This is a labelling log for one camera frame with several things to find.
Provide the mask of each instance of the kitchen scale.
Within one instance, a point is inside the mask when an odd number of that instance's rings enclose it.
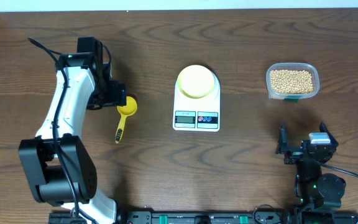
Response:
[[[175,84],[172,126],[179,131],[219,131],[221,86],[201,65],[183,69]]]

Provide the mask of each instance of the wood grain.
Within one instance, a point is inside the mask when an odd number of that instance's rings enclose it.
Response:
[[[74,52],[84,35],[108,46],[114,78],[139,104],[120,144],[115,108],[86,113],[83,142],[99,187],[119,203],[291,207],[296,170],[274,154],[280,123],[297,145],[324,120],[340,143],[329,163],[358,173],[358,9],[0,13],[0,223],[45,223],[54,209],[34,201],[17,154],[44,121],[56,82],[52,60],[27,36]],[[314,65],[318,95],[269,100],[265,73],[277,62]],[[173,87],[191,64],[221,82],[217,133],[172,129]],[[358,211],[358,180],[337,175],[347,182],[342,208]]]

